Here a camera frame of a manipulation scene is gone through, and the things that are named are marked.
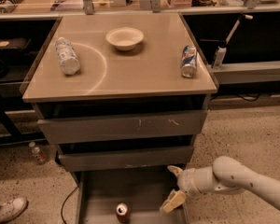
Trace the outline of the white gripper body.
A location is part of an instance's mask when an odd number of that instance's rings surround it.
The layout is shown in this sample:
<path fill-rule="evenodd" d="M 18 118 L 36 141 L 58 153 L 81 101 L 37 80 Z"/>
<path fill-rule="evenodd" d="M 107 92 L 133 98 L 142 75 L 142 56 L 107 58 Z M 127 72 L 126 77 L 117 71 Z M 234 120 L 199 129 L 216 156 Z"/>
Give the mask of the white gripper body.
<path fill-rule="evenodd" d="M 185 169 L 180 172 L 177 177 L 177 185 L 181 191 L 187 196 L 194 197 L 199 194 L 197 186 L 194 182 L 195 169 Z"/>

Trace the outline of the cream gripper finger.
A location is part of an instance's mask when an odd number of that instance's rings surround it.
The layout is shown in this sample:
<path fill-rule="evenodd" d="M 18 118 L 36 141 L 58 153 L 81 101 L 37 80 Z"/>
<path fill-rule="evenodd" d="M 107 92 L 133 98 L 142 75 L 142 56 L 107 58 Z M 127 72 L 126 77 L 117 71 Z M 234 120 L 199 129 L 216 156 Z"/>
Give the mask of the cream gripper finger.
<path fill-rule="evenodd" d="M 167 169 L 175 175 L 176 178 L 180 178 L 183 174 L 183 170 L 178 167 L 178 166 L 174 166 L 174 165 L 168 165 Z"/>
<path fill-rule="evenodd" d="M 169 214 L 186 201 L 186 194 L 181 190 L 173 189 L 160 207 L 160 212 Z"/>

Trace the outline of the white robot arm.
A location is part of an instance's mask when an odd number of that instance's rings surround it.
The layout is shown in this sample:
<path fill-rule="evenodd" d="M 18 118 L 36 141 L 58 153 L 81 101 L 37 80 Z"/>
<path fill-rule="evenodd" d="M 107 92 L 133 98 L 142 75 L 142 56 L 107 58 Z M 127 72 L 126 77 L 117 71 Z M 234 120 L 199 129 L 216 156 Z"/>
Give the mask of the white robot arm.
<path fill-rule="evenodd" d="M 234 194 L 242 190 L 254 193 L 280 211 L 280 181 L 256 173 L 233 158 L 220 156 L 211 166 L 199 169 L 169 165 L 168 170 L 175 175 L 179 190 L 170 192 L 160 207 L 162 213 L 172 212 L 188 197 L 198 194 Z"/>

